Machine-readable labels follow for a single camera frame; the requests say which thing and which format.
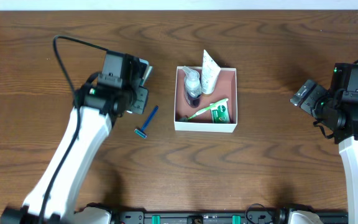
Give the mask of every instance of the toothpaste tube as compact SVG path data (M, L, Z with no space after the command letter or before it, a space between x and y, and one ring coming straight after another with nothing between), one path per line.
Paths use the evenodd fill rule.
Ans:
M218 80L221 67L209 56L204 50L203 70L201 71L201 89L204 96L208 96L215 90L216 81Z
M211 108L213 123L230 123L229 111L227 110L227 102L222 102Z

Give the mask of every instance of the wood grain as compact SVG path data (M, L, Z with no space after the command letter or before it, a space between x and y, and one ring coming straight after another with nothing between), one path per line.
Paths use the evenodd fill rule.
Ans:
M326 88L335 62L358 58L358 11L0 12L0 215L19 207L46 169L68 122L71 95L53 56L65 34L148 60L146 118L126 114L96 155L78 197L147 210L244 210L286 202L346 209L337 146L289 103L311 78ZM76 86L101 69L103 53L59 42ZM237 68L232 134L175 132L179 65L203 49Z

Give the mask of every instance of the white tube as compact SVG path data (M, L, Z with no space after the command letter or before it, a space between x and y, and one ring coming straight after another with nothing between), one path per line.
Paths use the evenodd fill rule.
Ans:
M221 68L204 50L203 71L201 73L201 89L204 95L210 95L215 90L216 80L218 80Z

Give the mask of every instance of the green connector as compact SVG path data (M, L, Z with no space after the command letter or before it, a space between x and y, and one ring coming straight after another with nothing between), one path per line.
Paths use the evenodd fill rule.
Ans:
M160 224L160 216L159 215L152 216L152 224Z
M233 224L241 224L241 216L233 215Z

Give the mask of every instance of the white wall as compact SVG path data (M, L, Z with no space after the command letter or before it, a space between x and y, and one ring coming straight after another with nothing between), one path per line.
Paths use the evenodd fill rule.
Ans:
M358 0L0 0L0 10L358 9Z

